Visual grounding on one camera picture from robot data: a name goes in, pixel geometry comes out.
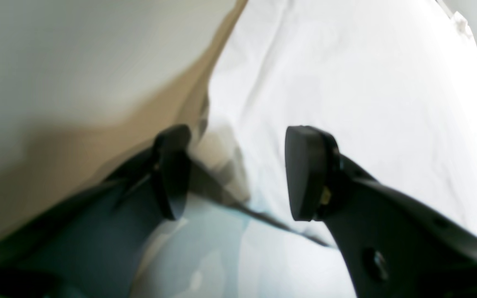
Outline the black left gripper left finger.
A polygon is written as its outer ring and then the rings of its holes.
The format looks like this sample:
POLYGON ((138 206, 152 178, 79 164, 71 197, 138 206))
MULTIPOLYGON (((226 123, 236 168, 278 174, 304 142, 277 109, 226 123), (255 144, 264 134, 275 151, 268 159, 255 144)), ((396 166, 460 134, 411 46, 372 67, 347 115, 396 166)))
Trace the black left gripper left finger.
POLYGON ((98 185, 0 240, 0 298, 127 298, 147 240, 182 217, 191 132, 160 132, 98 185))

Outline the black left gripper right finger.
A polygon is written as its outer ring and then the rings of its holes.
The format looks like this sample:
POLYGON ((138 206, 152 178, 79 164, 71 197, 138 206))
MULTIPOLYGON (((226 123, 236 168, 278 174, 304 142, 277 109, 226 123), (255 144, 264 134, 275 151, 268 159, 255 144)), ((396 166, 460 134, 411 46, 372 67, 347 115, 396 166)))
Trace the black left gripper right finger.
POLYGON ((312 126, 284 139, 295 221, 323 222, 359 298, 477 298, 477 236, 381 184, 312 126))

